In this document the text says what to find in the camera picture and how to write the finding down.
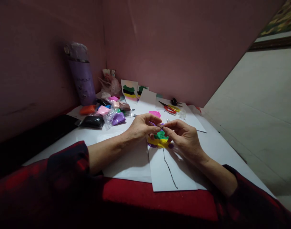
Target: person's left hand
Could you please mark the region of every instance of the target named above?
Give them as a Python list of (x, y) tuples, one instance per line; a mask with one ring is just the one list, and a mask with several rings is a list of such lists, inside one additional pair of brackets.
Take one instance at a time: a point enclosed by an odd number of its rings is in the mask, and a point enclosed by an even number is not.
[(136, 141), (141, 141), (144, 137), (149, 135), (151, 138), (154, 138), (153, 134), (156, 134), (160, 131), (160, 127), (154, 126), (149, 123), (152, 122), (155, 125), (162, 122), (159, 117), (156, 117), (153, 114), (141, 114), (135, 117), (135, 120), (125, 132), (129, 136), (133, 137)]

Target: purple water bottle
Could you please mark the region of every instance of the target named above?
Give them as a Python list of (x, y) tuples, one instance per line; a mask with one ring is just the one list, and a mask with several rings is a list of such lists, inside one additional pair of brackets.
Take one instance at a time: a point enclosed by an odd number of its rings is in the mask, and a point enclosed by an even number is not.
[(68, 55), (69, 66), (81, 104), (83, 106), (96, 104), (96, 92), (88, 61), (87, 47), (73, 42), (65, 45), (64, 49)]

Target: tile floor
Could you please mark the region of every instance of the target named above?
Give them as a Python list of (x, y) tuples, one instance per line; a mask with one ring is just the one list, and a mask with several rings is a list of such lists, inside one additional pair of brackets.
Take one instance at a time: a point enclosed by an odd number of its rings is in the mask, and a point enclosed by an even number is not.
[(291, 49), (246, 53), (204, 111), (291, 208)]

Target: red scissors handle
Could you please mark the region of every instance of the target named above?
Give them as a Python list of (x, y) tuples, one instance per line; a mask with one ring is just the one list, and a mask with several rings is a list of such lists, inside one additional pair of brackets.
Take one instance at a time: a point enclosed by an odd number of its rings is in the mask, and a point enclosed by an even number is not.
[(173, 110), (172, 108), (168, 107), (168, 106), (164, 106), (164, 108), (166, 109), (167, 112), (171, 113), (171, 114), (176, 114), (176, 111)]

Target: black line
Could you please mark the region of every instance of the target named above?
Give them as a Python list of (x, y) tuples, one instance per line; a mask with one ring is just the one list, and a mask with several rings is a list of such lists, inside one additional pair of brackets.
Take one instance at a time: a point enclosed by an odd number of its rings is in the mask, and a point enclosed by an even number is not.
[[(165, 150), (164, 150), (164, 148), (162, 148), (162, 150), (164, 151), (164, 160), (165, 160), (165, 163), (166, 163), (167, 166), (168, 166), (168, 163), (166, 162), (166, 158), (165, 158)], [(172, 173), (171, 173), (171, 170), (170, 170), (169, 166), (168, 166), (168, 169), (169, 169), (169, 172), (170, 172), (171, 178), (172, 178), (172, 180), (173, 180), (174, 186), (178, 189), (178, 187), (176, 186), (176, 184), (175, 184), (175, 182), (174, 182), (174, 179), (173, 179), (173, 176), (172, 176)]]

